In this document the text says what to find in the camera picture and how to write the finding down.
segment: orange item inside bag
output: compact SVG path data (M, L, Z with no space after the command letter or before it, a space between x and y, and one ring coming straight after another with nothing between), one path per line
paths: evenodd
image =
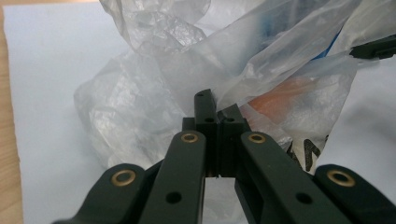
M285 120L296 97L313 90L314 87L315 81L311 78L288 78L271 91L254 98L249 105L278 124Z

